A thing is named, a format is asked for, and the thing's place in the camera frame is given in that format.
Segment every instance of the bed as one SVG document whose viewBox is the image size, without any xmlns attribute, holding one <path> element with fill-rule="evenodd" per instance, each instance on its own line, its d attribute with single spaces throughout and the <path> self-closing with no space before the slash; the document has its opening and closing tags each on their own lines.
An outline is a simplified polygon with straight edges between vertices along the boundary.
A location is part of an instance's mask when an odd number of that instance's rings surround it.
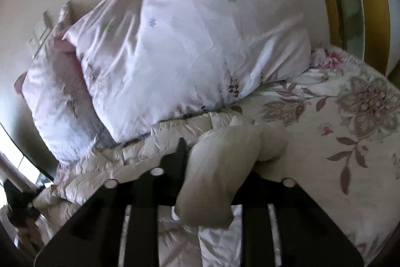
<svg viewBox="0 0 400 267">
<path fill-rule="evenodd" d="M 400 95 L 384 77 L 399 59 L 398 32 L 394 31 L 397 9 L 389 6 L 396 0 L 299 1 L 315 49 L 309 70 L 278 83 L 263 83 L 222 111 L 261 123 L 285 124 L 290 134 L 285 154 L 275 162 L 257 165 L 256 171 L 270 180 L 296 179 L 369 264 L 400 219 Z M 94 162 L 60 165 L 55 183 L 63 188 L 86 172 L 138 163 L 132 154 L 135 150 L 121 153 L 102 154 L 101 162 L 96 156 Z M 50 203 L 49 199 L 43 202 L 44 206 Z M 81 204 L 69 202 L 69 208 L 63 208 L 65 216 Z M 164 222 L 170 226 L 166 234 L 188 235 L 170 217 Z"/>
</svg>

